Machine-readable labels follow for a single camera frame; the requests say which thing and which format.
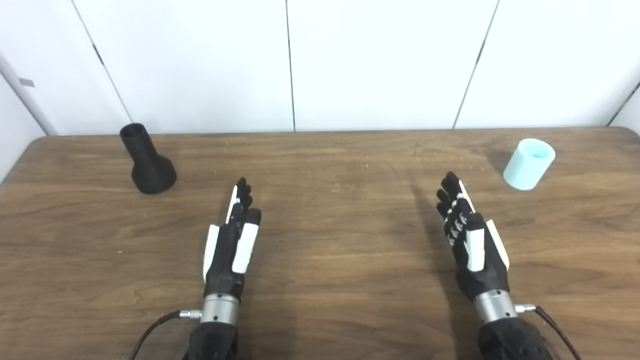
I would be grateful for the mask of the white and black left hand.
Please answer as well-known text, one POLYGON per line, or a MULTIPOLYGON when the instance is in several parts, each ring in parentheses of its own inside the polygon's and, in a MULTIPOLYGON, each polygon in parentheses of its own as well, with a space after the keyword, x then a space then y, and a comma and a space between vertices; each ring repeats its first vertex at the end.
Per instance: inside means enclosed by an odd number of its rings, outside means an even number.
POLYGON ((240 178, 231 192, 225 223, 209 228, 203 258, 203 297, 242 298, 262 221, 261 210, 252 207, 251 193, 246 178, 240 178))

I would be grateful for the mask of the white and black right hand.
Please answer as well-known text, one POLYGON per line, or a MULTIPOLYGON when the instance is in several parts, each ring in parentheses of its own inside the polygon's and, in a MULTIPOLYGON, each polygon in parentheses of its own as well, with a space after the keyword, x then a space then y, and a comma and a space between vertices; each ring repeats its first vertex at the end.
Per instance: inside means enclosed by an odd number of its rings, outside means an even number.
POLYGON ((443 231, 454 255, 455 279, 469 300, 489 291, 510 291, 510 260, 492 219, 484 219, 464 183, 452 171, 436 192, 443 231))

